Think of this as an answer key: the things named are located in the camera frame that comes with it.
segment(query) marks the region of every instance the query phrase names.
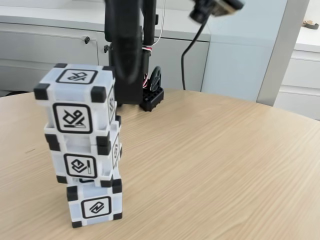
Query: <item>black square icon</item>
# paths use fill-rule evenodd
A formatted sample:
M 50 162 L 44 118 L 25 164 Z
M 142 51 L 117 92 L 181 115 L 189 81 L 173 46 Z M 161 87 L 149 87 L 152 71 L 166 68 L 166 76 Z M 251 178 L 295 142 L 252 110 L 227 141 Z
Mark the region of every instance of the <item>black square icon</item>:
M 66 134 L 91 134 L 91 111 L 87 105 L 73 103 L 53 104 L 56 127 Z

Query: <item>cabinet drawer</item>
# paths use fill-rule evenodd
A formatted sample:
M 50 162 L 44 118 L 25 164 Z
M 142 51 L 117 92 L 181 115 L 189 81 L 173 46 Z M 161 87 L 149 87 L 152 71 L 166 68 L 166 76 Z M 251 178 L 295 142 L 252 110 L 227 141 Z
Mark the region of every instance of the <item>cabinet drawer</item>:
M 38 63 L 98 64 L 97 41 L 82 36 L 66 37 L 0 31 L 0 59 Z
M 274 106 L 320 120 L 320 96 L 279 92 Z
M 282 85 L 320 89 L 320 61 L 291 59 Z

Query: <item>wooden table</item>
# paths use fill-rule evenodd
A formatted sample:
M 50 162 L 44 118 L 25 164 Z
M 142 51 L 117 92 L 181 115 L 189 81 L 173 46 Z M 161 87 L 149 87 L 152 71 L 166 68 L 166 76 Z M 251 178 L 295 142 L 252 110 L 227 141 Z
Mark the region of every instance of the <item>wooden table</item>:
M 0 98 L 1 240 L 319 240 L 320 123 L 167 90 L 122 115 L 123 219 L 73 229 L 33 94 Z

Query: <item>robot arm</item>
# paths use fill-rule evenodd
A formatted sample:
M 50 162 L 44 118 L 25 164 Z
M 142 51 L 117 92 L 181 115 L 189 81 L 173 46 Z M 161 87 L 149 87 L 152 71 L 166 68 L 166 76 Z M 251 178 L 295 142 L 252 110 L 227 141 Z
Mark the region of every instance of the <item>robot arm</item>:
M 202 26 L 181 58 L 184 84 L 184 56 L 200 35 L 210 15 L 233 14 L 243 8 L 239 0 L 193 0 L 191 19 Z M 152 46 L 155 40 L 157 0 L 105 0 L 105 39 L 112 43 L 109 61 L 115 68 L 115 97 L 119 103 L 140 104 L 142 84 L 148 77 L 150 53 L 142 46 Z M 140 26 L 140 9 L 144 16 Z

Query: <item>toy block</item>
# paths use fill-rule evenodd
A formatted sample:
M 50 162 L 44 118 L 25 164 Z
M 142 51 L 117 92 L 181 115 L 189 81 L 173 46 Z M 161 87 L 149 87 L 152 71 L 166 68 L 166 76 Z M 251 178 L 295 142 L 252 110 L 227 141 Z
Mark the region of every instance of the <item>toy block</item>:
M 91 182 L 71 184 L 66 194 L 73 228 L 122 218 L 121 178 L 107 188 Z

